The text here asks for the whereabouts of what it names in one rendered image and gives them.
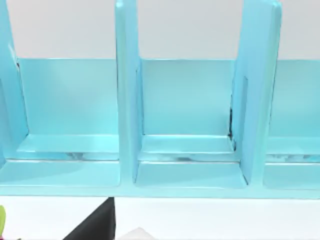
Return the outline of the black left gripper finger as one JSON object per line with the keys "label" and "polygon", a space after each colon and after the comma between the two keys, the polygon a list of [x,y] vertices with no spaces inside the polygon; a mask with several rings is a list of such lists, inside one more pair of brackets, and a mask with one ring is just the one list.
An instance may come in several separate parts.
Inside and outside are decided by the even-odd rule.
{"label": "black left gripper finger", "polygon": [[63,240],[115,240],[115,198],[108,197]]}

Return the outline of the white book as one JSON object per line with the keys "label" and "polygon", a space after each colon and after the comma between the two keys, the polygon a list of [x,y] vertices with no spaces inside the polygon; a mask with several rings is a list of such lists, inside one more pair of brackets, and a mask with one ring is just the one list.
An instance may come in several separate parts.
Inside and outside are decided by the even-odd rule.
{"label": "white book", "polygon": [[117,236],[115,240],[158,240],[156,237],[151,235],[149,232],[141,227],[130,230],[129,232]]}

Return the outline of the green plant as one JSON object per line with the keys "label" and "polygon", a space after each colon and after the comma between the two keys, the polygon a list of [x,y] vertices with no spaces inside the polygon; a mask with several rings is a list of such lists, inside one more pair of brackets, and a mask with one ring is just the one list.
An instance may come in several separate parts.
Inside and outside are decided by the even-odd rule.
{"label": "green plant", "polygon": [[3,231],[6,223],[6,210],[3,205],[0,205],[0,240],[4,240]]}

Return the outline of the light blue rack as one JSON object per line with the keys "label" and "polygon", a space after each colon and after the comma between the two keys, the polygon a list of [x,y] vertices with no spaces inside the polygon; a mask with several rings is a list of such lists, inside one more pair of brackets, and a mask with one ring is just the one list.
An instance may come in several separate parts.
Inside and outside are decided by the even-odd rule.
{"label": "light blue rack", "polygon": [[0,0],[0,196],[320,200],[320,59],[278,58],[283,6],[244,0],[236,59],[17,57]]}

